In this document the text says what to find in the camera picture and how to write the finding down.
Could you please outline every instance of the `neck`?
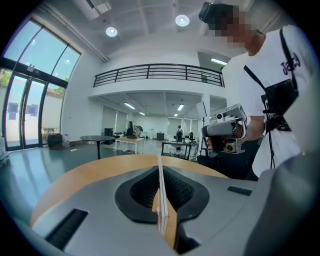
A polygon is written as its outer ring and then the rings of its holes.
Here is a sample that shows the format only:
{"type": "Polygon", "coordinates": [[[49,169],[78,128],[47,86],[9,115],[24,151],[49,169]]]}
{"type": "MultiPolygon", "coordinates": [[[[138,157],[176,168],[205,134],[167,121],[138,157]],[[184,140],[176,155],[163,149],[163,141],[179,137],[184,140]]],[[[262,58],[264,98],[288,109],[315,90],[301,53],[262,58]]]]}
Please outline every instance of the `neck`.
{"type": "Polygon", "coordinates": [[[256,55],[260,51],[265,40],[266,37],[264,34],[255,32],[250,43],[244,45],[244,48],[248,51],[249,56],[256,55]]]}

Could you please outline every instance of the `ceiling air conditioner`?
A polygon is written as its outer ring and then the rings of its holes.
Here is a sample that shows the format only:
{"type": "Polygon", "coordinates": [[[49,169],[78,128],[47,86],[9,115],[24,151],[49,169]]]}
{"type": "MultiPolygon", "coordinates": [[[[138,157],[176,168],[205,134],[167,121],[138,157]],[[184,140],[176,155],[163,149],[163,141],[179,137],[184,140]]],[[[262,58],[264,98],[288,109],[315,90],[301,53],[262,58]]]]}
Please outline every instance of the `ceiling air conditioner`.
{"type": "Polygon", "coordinates": [[[111,5],[106,0],[73,0],[86,18],[91,21],[101,14],[111,10],[111,5]]]}

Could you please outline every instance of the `metal railing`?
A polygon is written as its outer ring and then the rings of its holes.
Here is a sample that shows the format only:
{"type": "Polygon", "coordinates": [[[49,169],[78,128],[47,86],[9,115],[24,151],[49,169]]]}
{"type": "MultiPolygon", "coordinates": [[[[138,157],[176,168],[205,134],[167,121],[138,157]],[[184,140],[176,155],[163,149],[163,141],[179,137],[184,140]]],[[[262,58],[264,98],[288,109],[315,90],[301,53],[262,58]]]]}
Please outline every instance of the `metal railing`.
{"type": "Polygon", "coordinates": [[[200,66],[169,63],[127,66],[97,74],[93,87],[138,79],[189,80],[225,87],[221,72],[200,66]]]}

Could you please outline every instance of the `black cap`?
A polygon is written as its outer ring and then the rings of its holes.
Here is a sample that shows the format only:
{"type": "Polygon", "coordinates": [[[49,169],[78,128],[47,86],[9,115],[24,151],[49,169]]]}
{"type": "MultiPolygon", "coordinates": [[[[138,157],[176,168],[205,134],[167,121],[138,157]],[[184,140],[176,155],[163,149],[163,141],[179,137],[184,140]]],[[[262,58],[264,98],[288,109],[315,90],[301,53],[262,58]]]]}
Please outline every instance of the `black cap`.
{"type": "Polygon", "coordinates": [[[235,11],[239,11],[239,8],[234,5],[205,2],[198,17],[204,23],[208,24],[209,30],[221,30],[222,19],[225,20],[224,23],[231,24],[235,11]]]}

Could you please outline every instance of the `glass door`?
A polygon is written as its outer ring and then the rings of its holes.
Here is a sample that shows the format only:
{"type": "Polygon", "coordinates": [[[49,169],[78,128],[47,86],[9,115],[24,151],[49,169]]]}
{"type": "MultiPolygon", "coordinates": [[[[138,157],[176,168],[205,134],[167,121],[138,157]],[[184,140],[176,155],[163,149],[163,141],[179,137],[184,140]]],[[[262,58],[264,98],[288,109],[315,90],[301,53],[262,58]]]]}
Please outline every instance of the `glass door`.
{"type": "Polygon", "coordinates": [[[46,83],[22,74],[13,74],[5,111],[5,145],[7,151],[42,146],[39,111],[46,83]]]}

